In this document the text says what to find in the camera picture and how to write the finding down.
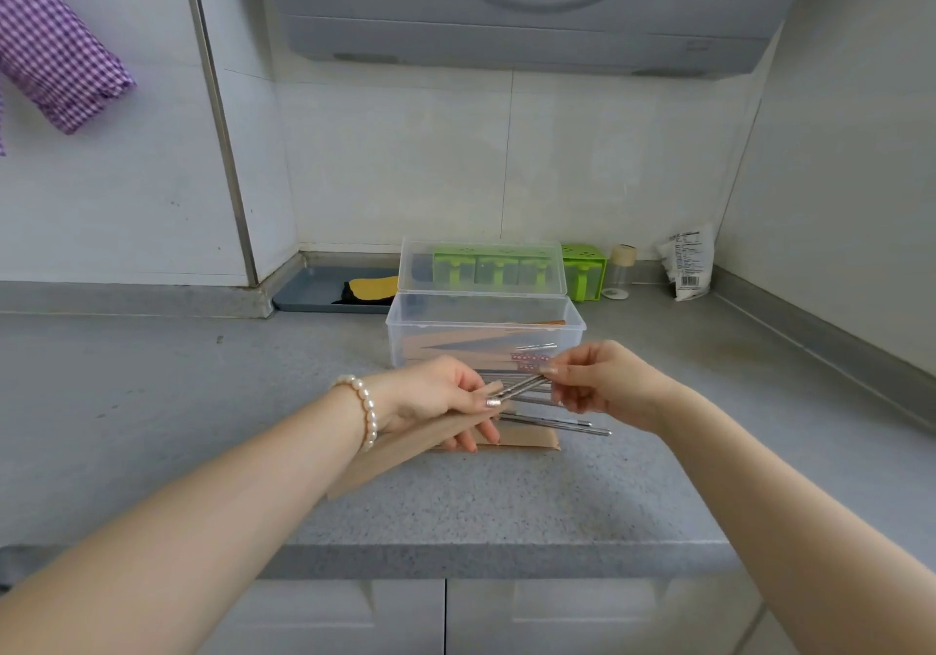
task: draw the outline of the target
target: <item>speckled countertop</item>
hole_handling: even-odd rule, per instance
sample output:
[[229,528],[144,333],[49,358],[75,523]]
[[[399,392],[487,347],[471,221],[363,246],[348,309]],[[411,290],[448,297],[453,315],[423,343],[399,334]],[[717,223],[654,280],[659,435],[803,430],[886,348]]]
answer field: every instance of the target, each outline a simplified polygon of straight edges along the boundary
[[[936,568],[936,439],[718,297],[585,304]],[[382,316],[0,316],[0,545],[63,545],[325,390],[389,360]],[[597,424],[612,425],[599,416]],[[737,565],[655,437],[424,455],[322,503],[275,578],[671,576]]]

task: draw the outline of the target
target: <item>yellow sponge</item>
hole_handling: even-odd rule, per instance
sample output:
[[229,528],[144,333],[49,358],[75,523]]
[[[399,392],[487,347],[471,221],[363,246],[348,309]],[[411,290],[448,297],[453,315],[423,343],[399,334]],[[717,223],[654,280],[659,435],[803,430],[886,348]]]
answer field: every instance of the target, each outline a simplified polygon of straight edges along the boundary
[[397,276],[388,278],[356,278],[348,286],[358,300],[383,300],[397,294]]

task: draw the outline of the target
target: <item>hand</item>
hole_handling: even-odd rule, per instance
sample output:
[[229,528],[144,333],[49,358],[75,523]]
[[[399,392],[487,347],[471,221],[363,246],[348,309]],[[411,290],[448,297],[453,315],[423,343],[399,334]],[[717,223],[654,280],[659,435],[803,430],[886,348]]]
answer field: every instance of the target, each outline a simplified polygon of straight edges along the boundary
[[[449,411],[477,414],[477,429],[491,443],[500,443],[501,434],[491,423],[500,409],[486,403],[488,390],[484,380],[469,366],[454,357],[437,357],[429,362],[366,377],[365,384],[374,394],[378,411],[383,415],[381,430],[402,431],[419,421],[427,421]],[[460,445],[477,452],[471,431],[443,441],[447,450]]]
[[542,373],[552,379],[552,400],[572,413],[609,413],[653,433],[663,404],[682,386],[611,340],[566,350]]

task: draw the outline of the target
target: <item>checkered towel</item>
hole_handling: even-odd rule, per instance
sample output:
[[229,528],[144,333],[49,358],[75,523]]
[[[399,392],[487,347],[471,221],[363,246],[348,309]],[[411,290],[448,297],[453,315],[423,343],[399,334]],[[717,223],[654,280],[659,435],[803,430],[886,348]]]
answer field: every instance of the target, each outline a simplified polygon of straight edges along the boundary
[[136,85],[62,0],[0,0],[0,72],[68,135]]

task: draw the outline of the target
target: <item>person's left hand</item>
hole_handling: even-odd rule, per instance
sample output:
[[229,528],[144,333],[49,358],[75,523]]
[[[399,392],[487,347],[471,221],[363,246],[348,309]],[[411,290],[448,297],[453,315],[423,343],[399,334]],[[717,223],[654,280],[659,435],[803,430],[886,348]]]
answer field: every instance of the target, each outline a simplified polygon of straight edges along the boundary
[[[365,377],[364,381],[379,402],[378,409],[385,409],[386,418],[380,425],[383,431],[402,431],[416,422],[458,411],[476,413],[477,429],[481,435],[491,443],[501,441],[501,434],[490,421],[500,409],[486,403],[488,393],[498,391],[499,387],[495,385],[485,390],[480,375],[454,357],[437,357],[422,364]],[[477,451],[477,443],[471,431],[467,430],[443,441],[442,445],[451,451],[459,445],[470,453]]]

